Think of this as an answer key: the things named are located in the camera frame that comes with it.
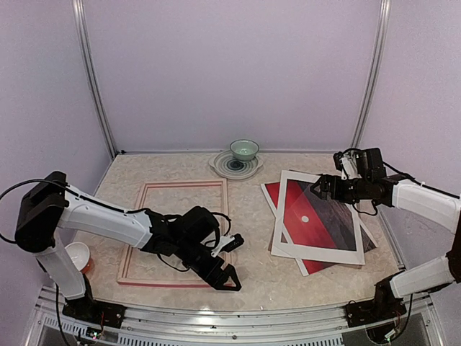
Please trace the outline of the wooden picture frame red edge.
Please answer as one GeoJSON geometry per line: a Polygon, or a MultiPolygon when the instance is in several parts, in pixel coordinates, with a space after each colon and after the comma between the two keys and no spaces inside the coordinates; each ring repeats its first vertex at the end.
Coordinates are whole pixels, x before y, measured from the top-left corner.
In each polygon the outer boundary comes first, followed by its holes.
{"type": "MultiPolygon", "coordinates": [[[[212,212],[228,213],[228,186],[225,179],[176,182],[145,182],[135,207],[150,208],[160,214],[185,214],[199,205],[212,212]]],[[[193,271],[180,272],[181,260],[156,255],[125,245],[117,274],[117,283],[154,288],[207,288],[208,284],[193,271]]]]}

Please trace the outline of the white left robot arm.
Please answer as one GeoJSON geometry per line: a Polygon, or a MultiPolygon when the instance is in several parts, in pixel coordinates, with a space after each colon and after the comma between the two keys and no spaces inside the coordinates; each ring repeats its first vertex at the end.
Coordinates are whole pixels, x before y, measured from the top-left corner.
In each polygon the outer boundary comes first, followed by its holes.
{"type": "Polygon", "coordinates": [[[233,251],[243,239],[221,234],[217,212],[201,206],[183,215],[124,209],[84,194],[59,171],[30,184],[34,187],[22,198],[14,241],[36,257],[66,302],[87,321],[100,315],[101,306],[58,239],[58,228],[103,236],[157,257],[174,255],[211,288],[241,289],[235,267],[226,265],[219,254],[233,251]]]}

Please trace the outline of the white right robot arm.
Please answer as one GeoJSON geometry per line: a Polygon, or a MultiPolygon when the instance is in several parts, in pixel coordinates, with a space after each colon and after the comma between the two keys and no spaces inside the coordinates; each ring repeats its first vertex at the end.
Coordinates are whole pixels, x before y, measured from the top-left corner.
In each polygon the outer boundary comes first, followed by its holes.
{"type": "Polygon", "coordinates": [[[373,319],[385,319],[406,296],[460,283],[460,195],[418,182],[383,161],[378,148],[348,148],[334,154],[334,163],[340,173],[321,174],[310,187],[320,199],[351,206],[369,201],[374,208],[394,208],[452,238],[445,254],[376,284],[375,297],[368,305],[373,319]]]}

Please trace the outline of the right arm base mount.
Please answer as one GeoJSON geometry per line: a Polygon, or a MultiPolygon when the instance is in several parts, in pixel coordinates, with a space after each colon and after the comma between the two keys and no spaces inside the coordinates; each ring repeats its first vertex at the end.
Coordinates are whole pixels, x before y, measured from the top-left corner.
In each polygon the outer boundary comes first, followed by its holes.
{"type": "Polygon", "coordinates": [[[398,315],[404,315],[407,310],[403,298],[396,298],[390,287],[391,277],[385,278],[375,285],[375,295],[366,301],[350,301],[345,305],[348,327],[359,327],[398,315]]]}

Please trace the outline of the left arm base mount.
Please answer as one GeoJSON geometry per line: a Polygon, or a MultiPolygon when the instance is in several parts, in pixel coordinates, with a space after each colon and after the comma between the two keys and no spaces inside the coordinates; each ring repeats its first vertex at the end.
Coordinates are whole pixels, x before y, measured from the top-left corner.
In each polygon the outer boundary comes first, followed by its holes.
{"type": "Polygon", "coordinates": [[[79,321],[98,324],[100,327],[120,329],[127,307],[117,303],[94,299],[90,282],[83,275],[85,293],[82,298],[65,299],[63,314],[79,321]]]}

